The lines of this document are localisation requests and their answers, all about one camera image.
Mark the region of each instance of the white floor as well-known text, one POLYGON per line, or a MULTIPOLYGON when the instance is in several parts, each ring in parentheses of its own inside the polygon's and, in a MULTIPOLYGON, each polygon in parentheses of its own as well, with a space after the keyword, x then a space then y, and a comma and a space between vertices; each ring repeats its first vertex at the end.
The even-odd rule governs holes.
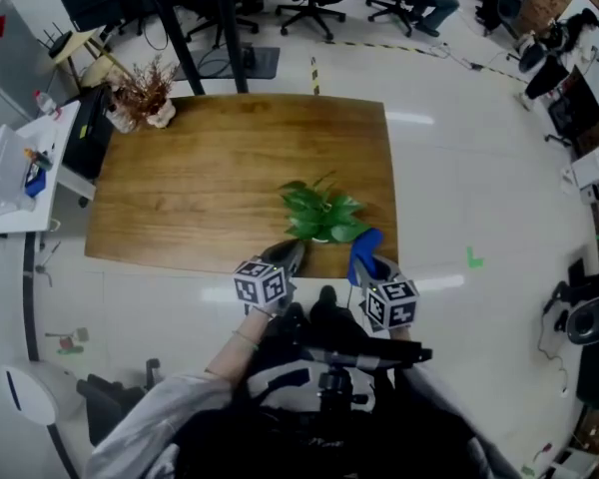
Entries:
MULTIPOLYGON (((561 353, 568 368, 569 393, 563 398, 557 362, 536 350, 541 307, 573 259, 583 255, 588 271, 598 268, 591 212, 559 189, 559 169, 568 154, 542 140, 549 131, 545 111, 528 113, 518 106, 512 95, 523 87, 520 82, 469 71, 451 58, 326 45, 302 22, 282 37, 274 3, 267 1, 268 14, 255 17, 261 33, 243 37, 282 47, 278 75, 249 81, 251 91, 311 93, 315 57, 323 95, 385 105, 399 262, 421 290, 413 338, 433 348, 431 367, 513 465, 541 470, 551 455, 533 463, 534 455, 548 442, 555 451, 566 442, 581 410, 574 395, 580 349, 546 332, 544 345, 561 353), (484 258, 482 268, 468 266, 469 246, 484 258)), ((472 20, 475 2, 461 3, 442 25, 440 41, 417 32, 407 39, 389 19, 368 23, 370 10, 361 0, 333 6, 348 18, 344 24, 333 21, 332 30, 336 41, 426 51, 443 41, 459 61, 491 62, 493 69, 520 76, 500 53, 511 44, 507 33, 481 37, 472 20)), ((154 44, 164 44, 160 22, 152 22, 147 34, 154 44)), ((196 38, 192 48, 208 48, 213 34, 196 38)), ((154 55, 144 38, 116 41, 114 53, 127 65, 154 55)), ((164 53, 165 61, 175 59, 171 47, 164 53)), ((204 86, 208 93, 235 91, 232 80, 204 86)), ((188 84, 178 83, 174 96, 188 94, 188 84)), ((94 372, 136 383, 151 357, 160 358, 165 374, 202 370, 243 316, 230 280, 84 257, 89 209, 80 210, 59 188, 54 212, 62 227, 48 236, 47 251, 57 240, 62 243, 48 263, 53 287, 42 275, 35 285, 42 357, 80 377, 94 372), (59 355, 58 340, 43 335, 80 326, 90 333, 82 354, 59 355)), ((298 301, 311 304, 323 281, 297 284, 298 301)), ((345 302, 347 282, 333 284, 345 302)), ((547 328, 552 320, 551 314, 547 328)), ((84 414, 61 429, 82 465, 90 451, 84 414)))

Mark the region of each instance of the plastic bottle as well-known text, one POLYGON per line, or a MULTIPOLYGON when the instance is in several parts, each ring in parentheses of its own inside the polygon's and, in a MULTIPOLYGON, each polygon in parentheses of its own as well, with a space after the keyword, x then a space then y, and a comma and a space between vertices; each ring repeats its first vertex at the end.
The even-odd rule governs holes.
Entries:
POLYGON ((33 93, 33 97, 36 99, 40 111, 54 121, 62 114, 62 109, 58 108, 56 102, 46 92, 36 91, 33 93))

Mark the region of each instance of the table top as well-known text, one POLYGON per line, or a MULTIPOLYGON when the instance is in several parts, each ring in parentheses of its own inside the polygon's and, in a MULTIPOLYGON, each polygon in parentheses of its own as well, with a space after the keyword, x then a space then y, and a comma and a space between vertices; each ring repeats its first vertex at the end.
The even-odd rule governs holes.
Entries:
POLYGON ((71 34, 71 38, 67 41, 67 44, 64 46, 62 51, 53 58, 53 62, 56 64, 60 64, 64 62, 69 57, 71 57, 78 48, 84 45, 89 39, 96 35, 98 32, 97 28, 93 30, 88 30, 87 32, 76 32, 73 31, 71 34))
MULTIPOLYGON (((397 260, 394 187, 381 103, 305 95, 182 98, 164 130, 112 137, 97 184, 86 255, 233 272, 290 237, 278 188, 335 170, 357 215, 397 260)), ((346 276, 349 244, 315 243, 300 276, 346 276)))
POLYGON ((23 144, 23 154, 26 147, 40 151, 52 151, 52 147, 55 145, 53 155, 51 155, 53 167, 47 172, 46 188, 36 196, 35 209, 32 212, 20 210, 1 215, 0 234, 32 233, 46 231, 49 228, 56 194, 58 169, 62 164, 62 157, 79 109, 80 102, 74 101, 62 108, 62 115, 57 121, 48 116, 42 116, 17 130, 18 135, 26 142, 23 144))

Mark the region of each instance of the green plant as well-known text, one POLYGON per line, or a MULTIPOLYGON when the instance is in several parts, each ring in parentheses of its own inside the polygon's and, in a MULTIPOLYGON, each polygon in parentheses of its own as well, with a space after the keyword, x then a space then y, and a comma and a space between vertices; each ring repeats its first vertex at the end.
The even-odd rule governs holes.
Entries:
POLYGON ((364 208, 353 197, 338 193, 331 196, 334 184, 325 189, 319 185, 332 173, 328 173, 309 187, 303 181, 291 181, 281 187, 284 205, 291 210, 292 226, 287 234, 301 240, 353 241, 370 229, 368 224, 353 216, 364 208))

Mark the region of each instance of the floor marking tape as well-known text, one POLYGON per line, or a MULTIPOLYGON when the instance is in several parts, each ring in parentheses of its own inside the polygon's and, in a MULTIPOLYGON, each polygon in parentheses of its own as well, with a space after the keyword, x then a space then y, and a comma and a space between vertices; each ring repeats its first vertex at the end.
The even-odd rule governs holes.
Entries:
POLYGON ((317 61, 310 57, 310 70, 312 76, 312 93, 319 96, 319 74, 317 72, 317 61))
MULTIPOLYGON (((365 46, 367 48, 385 48, 386 50, 401 50, 404 52, 411 53, 419 53, 421 55, 427 55, 428 57, 435 57, 436 59, 444 59, 441 55, 435 55, 434 53, 426 52, 424 50, 420 50, 419 48, 407 48, 405 46, 392 46, 390 44, 372 44, 372 43, 353 43, 350 41, 324 41, 325 44, 331 45, 345 45, 345 46, 365 46)), ((509 75, 508 73, 504 73, 503 71, 498 71, 496 69, 489 68, 484 66, 484 69, 491 71, 492 73, 497 73, 501 76, 507 76, 508 78, 512 78, 513 80, 517 80, 518 82, 523 82, 525 84, 528 83, 527 80, 522 80, 521 78, 517 78, 516 76, 509 75)))

